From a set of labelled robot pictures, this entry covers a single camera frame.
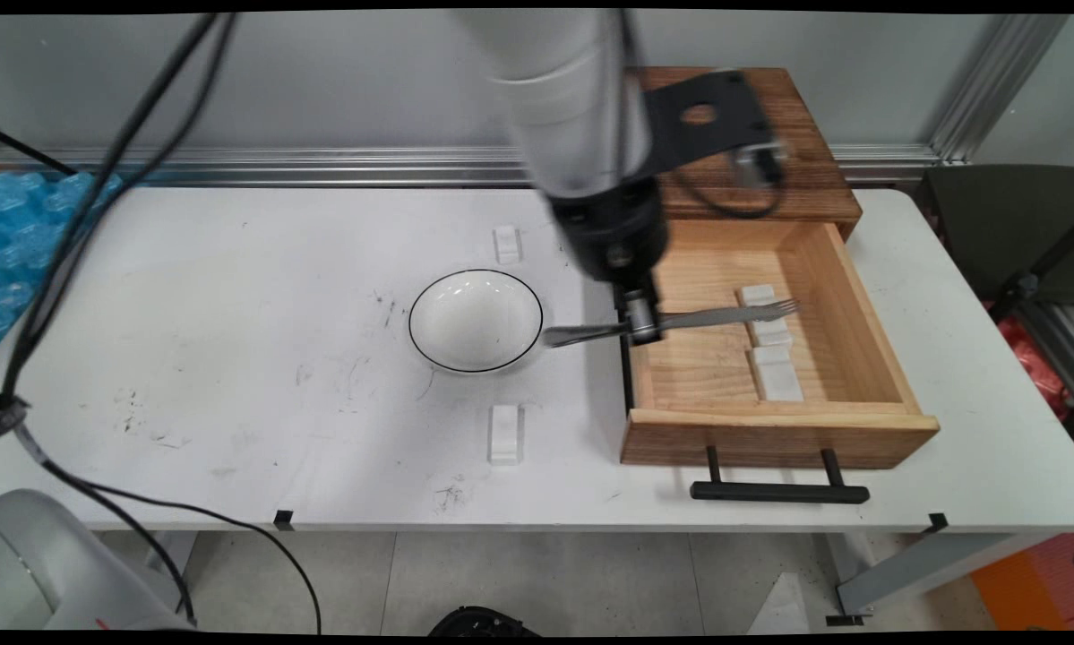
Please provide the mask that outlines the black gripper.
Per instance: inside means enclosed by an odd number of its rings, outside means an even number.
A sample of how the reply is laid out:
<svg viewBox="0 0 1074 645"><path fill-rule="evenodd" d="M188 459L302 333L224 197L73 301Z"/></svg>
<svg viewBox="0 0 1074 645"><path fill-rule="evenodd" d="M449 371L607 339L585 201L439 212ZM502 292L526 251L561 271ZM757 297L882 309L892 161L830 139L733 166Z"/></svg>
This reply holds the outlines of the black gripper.
<svg viewBox="0 0 1074 645"><path fill-rule="evenodd" d="M620 335L634 346L663 339L654 270L669 232L656 178L622 184L582 199L550 199L579 269L612 283Z"/></svg>

